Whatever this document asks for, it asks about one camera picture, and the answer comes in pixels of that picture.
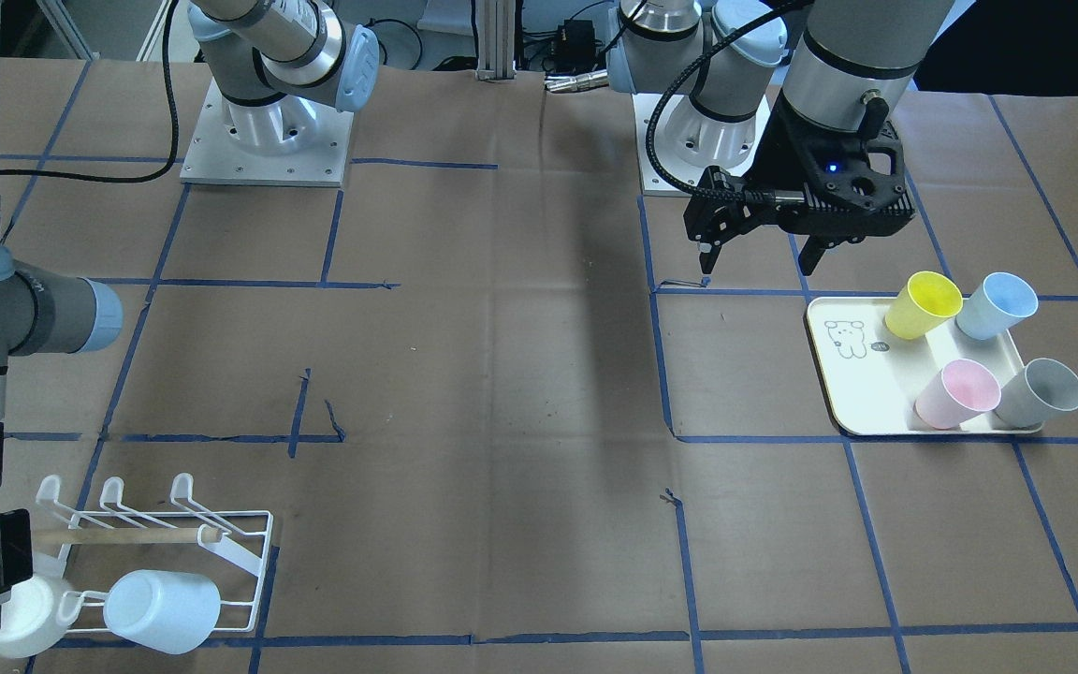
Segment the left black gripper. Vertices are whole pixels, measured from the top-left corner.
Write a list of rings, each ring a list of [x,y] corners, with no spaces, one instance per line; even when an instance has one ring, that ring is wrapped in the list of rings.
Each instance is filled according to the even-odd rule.
[[[700,246],[702,273],[713,273],[723,245],[760,226],[765,211],[805,203],[803,187],[751,185],[722,167],[706,167],[696,188],[686,206],[685,231],[686,239]],[[797,253],[797,269],[804,276],[812,276],[823,256],[838,245],[839,238],[834,236],[808,235]]]

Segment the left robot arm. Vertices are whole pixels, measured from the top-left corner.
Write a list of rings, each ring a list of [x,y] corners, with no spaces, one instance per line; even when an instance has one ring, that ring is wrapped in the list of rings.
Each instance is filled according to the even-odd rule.
[[[843,243],[914,217],[892,112],[950,1],[620,1],[612,90],[655,95],[642,154],[689,197],[686,239],[711,274],[757,226],[804,236],[812,274]]]

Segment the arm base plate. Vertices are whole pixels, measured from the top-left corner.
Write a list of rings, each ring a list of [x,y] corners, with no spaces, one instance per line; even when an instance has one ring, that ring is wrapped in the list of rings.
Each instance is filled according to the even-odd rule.
[[[355,114],[287,95],[262,107],[223,98],[215,81],[180,178],[191,184],[341,188]]]
[[[646,153],[646,132],[659,101],[657,94],[636,94],[634,136],[640,162],[642,195],[683,197],[685,193],[660,176]],[[723,123],[702,114],[685,95],[673,95],[657,124],[657,157],[664,169],[685,183],[693,183],[707,166],[743,175],[754,162],[754,151],[768,125],[770,106],[763,97],[754,116],[740,123]]]

